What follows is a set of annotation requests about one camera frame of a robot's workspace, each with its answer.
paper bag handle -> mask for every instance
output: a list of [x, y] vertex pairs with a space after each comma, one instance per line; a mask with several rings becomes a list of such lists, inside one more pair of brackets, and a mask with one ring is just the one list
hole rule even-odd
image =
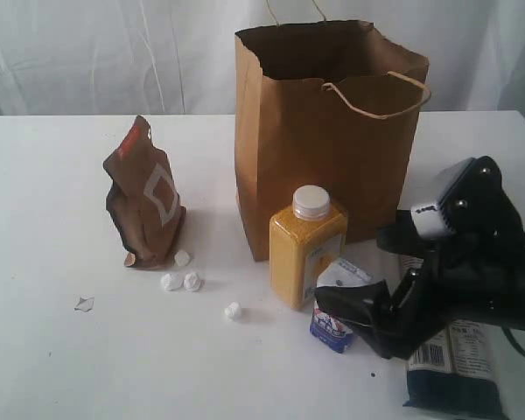
[[[317, 4], [317, 0], [311, 0], [313, 2], [313, 5], [315, 6], [315, 9], [317, 9], [317, 11], [319, 12], [319, 14], [323, 17], [323, 22], [326, 22], [326, 16], [325, 16], [325, 13], [323, 13], [323, 11], [321, 10], [321, 8], [319, 7], [319, 5]], [[274, 19], [274, 23], [276, 24], [276, 26], [280, 26], [280, 22], [278, 22], [278, 19], [277, 19], [277, 15], [274, 14], [274, 11], [272, 10], [272, 7], [270, 7], [270, 2], [269, 0], [266, 0], [266, 7], [269, 9], [269, 13], [270, 15], [272, 16], [272, 18]]]
[[404, 114], [408, 114], [409, 112], [415, 110], [416, 108], [422, 107], [427, 101], [430, 100], [430, 98], [431, 98], [431, 90], [430, 90], [429, 87], [424, 85], [422, 82], [420, 82], [420, 81], [418, 81], [416, 79], [412, 79], [411, 77], [405, 76], [404, 74], [400, 74], [400, 73], [397, 73], [397, 72], [387, 72], [387, 74], [389, 76], [396, 77], [396, 78], [401, 79], [403, 81], [407, 81], [408, 83], [411, 83], [414, 86], [416, 86], [418, 88], [421, 88], [426, 93], [426, 95], [423, 95], [422, 100], [419, 103], [415, 103], [414, 105], [412, 105], [412, 106], [410, 106], [410, 107], [408, 107], [406, 109], [403, 109], [402, 111], [398, 111], [398, 112], [395, 112], [393, 114], [378, 115], [378, 114], [374, 114], [372, 112], [367, 112], [367, 111], [365, 111], [364, 109], [361, 109], [361, 108], [356, 108], [354, 105], [352, 105], [350, 103], [350, 101], [342, 94], [342, 92], [340, 92], [340, 90], [333, 83], [323, 83], [321, 88], [323, 90], [333, 90], [334, 92], [336, 92], [336, 95], [338, 95], [340, 97], [340, 99], [352, 111], [357, 112], [358, 114], [362, 114], [363, 116], [367, 116], [369, 118], [373, 118], [374, 120], [388, 120], [389, 118], [393, 118], [395, 116], [402, 116]]

white backdrop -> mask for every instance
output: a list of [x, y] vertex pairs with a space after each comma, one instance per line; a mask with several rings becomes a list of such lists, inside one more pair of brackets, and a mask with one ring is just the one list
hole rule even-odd
[[[270, 0], [281, 22], [320, 19]], [[525, 0], [319, 0], [430, 58], [426, 109], [525, 115]], [[264, 0], [1, 0], [0, 114], [235, 110], [234, 32], [272, 25]]]

white marshmallow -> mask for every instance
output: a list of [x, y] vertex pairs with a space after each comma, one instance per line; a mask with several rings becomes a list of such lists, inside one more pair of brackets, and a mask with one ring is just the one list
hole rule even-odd
[[183, 285], [183, 276], [176, 273], [167, 273], [161, 277], [159, 282], [164, 291], [175, 291]]
[[191, 271], [185, 276], [185, 289], [187, 291], [197, 291], [202, 285], [202, 279], [196, 271]]
[[229, 319], [239, 319], [242, 316], [242, 306], [239, 302], [232, 302], [231, 305], [224, 310], [224, 313]]
[[180, 249], [175, 254], [174, 260], [178, 267], [185, 267], [191, 261], [191, 256], [184, 249]]

white bottle cap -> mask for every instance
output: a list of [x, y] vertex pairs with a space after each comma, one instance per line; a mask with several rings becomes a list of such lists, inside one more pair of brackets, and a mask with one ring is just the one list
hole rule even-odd
[[329, 214], [328, 192], [316, 185], [304, 185], [294, 192], [294, 214], [304, 221], [318, 221]]

white tabletop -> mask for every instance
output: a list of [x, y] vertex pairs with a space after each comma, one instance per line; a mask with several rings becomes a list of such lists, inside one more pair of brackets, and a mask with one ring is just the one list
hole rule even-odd
[[[272, 294], [235, 207], [234, 118], [147, 118], [188, 208], [179, 243], [206, 279], [199, 293], [164, 293], [160, 272], [123, 267], [102, 160], [132, 116], [0, 117], [0, 419], [428, 417], [402, 407], [403, 362], [361, 340], [334, 353], [309, 334], [309, 310]], [[423, 113], [402, 204], [445, 166], [484, 154], [525, 223], [515, 112]], [[372, 242], [347, 253], [376, 275], [396, 271]], [[94, 309], [75, 311], [80, 297]], [[247, 308], [241, 323], [223, 318], [234, 300]], [[490, 333], [502, 401], [523, 419], [525, 360]]]

